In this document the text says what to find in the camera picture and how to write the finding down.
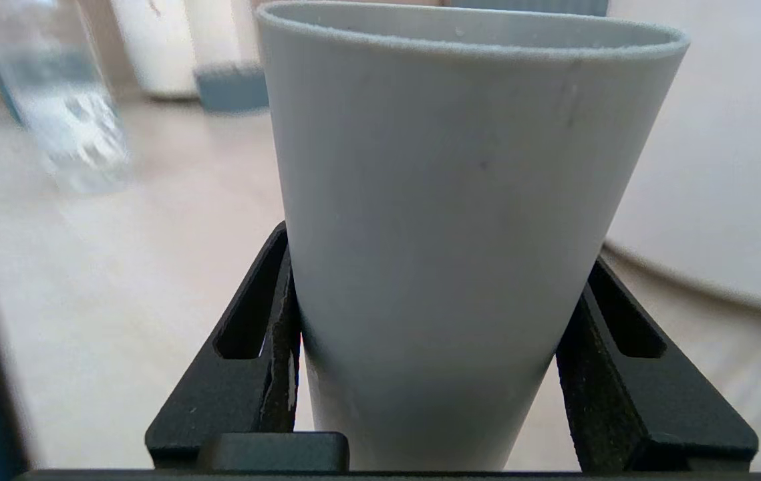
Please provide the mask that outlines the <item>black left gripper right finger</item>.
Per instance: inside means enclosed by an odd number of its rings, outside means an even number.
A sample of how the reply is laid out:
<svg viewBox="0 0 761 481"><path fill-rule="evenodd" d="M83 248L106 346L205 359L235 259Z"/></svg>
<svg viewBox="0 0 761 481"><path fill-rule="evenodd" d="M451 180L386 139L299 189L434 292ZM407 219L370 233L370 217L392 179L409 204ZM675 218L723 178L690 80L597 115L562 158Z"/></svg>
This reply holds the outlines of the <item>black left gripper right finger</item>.
<svg viewBox="0 0 761 481"><path fill-rule="evenodd" d="M747 472L752 426L597 259L555 353L583 472Z"/></svg>

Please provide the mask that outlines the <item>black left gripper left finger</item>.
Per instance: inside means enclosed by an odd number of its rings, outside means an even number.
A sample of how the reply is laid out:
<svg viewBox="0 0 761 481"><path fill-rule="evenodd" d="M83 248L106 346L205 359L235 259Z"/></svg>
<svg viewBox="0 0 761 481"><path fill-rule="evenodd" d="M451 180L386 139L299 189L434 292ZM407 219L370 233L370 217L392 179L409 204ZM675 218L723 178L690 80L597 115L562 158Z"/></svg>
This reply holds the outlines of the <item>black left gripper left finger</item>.
<svg viewBox="0 0 761 481"><path fill-rule="evenodd" d="M193 468L203 444L223 434L292 432L300 334L280 222L148 427L145 445L155 468Z"/></svg>

